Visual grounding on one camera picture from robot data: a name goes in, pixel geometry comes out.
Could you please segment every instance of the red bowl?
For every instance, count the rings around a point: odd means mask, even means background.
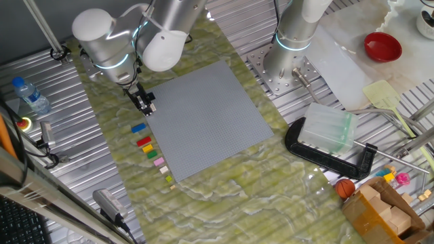
[[[390,62],[401,57],[399,41],[386,33],[371,33],[365,38],[366,54],[377,62]]]

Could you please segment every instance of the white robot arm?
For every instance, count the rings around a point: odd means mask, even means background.
[[[332,0],[291,0],[277,27],[276,42],[264,57],[264,71],[272,80],[293,79],[300,68],[320,17]],[[136,107],[150,115],[155,107],[137,77],[143,61],[149,69],[171,69],[180,59],[185,40],[206,0],[152,0],[138,4],[121,17],[89,9],[73,22],[73,34],[111,81],[119,84]]]
[[[102,9],[88,9],[73,22],[73,34],[93,65],[119,84],[136,107],[150,115],[153,94],[138,82],[141,62],[161,72],[180,59],[191,27],[206,0],[153,0],[137,4],[119,18]]]

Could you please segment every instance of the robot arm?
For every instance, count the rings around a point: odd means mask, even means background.
[[[102,9],[88,9],[75,18],[73,34],[94,66],[149,115],[155,110],[154,97],[138,82],[141,61],[156,72],[171,69],[205,2],[153,0],[151,5],[132,6],[119,18]]]

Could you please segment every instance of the green marble table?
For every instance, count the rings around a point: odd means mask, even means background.
[[[340,211],[342,201],[319,168],[283,144],[288,125],[215,22],[203,12],[179,63],[163,73],[143,68],[144,88],[225,60],[274,136],[173,184],[153,160],[162,157],[151,130],[122,89],[90,81],[70,41],[73,60],[147,241],[153,243],[363,243]],[[136,142],[153,139],[153,159]]]

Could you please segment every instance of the clear plastic box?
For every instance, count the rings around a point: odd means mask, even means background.
[[[354,132],[359,118],[352,114],[317,103],[307,109],[298,141],[317,146],[336,155],[353,147]]]

